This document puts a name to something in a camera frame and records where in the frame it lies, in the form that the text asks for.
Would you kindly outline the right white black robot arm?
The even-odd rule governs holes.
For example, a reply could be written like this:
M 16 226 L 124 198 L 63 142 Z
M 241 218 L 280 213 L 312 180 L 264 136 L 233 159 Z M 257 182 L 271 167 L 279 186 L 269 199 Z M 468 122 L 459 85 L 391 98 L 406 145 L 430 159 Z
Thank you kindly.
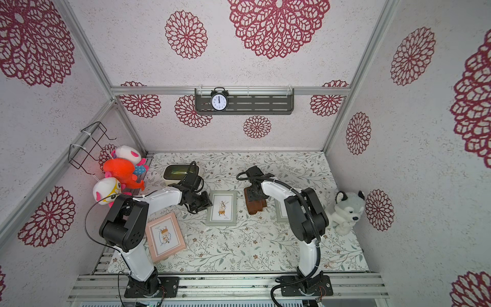
M 319 275 L 320 243 L 329 219 L 315 190 L 295 189 L 273 174 L 264 174 L 258 166 L 237 174 L 236 179 L 250 183 L 244 192 L 246 202 L 273 198 L 285 206 L 291 231 L 300 241 L 298 273 L 301 278 Z

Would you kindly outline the brown cloth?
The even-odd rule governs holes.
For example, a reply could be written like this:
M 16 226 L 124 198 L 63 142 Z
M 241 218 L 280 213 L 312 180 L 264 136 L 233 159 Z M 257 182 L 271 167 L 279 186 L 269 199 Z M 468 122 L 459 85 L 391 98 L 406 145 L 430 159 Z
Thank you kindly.
M 255 200 L 250 201 L 247 197 L 245 197 L 245 204 L 248 210 L 249 215 L 255 215 L 258 212 L 262 212 L 265 207 L 267 207 L 266 200 Z

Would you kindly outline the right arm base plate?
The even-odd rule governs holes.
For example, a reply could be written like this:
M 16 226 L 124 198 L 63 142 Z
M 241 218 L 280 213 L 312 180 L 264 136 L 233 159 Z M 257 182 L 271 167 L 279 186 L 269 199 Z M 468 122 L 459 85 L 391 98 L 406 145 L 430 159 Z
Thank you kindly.
M 300 276 L 298 275 L 280 276 L 276 279 L 277 285 L 272 288 L 271 293 L 275 294 L 277 291 L 281 291 L 283 297 L 321 297 L 332 296 L 334 294 L 330 277 L 323 271 L 306 281 L 299 282 L 299 280 Z

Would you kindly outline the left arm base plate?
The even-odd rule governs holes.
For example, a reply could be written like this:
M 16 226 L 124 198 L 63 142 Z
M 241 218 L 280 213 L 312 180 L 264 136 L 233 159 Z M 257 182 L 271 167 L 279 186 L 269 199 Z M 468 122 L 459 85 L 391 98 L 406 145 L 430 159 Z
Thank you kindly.
M 178 276 L 160 276 L 154 269 L 146 281 L 130 277 L 124 298 L 175 298 L 179 283 Z

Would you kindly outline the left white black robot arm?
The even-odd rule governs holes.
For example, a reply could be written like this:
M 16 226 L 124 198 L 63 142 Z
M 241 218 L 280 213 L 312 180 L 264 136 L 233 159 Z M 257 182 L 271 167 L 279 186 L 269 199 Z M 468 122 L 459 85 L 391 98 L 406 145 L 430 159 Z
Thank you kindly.
M 146 196 L 121 194 L 116 197 L 101 224 L 99 235 L 120 253 L 133 281 L 147 282 L 156 274 L 142 243 L 150 215 L 176 205 L 184 206 L 190 214 L 198 214 L 211 206 L 198 172 L 198 165 L 193 161 L 187 165 L 184 178 L 176 184 Z

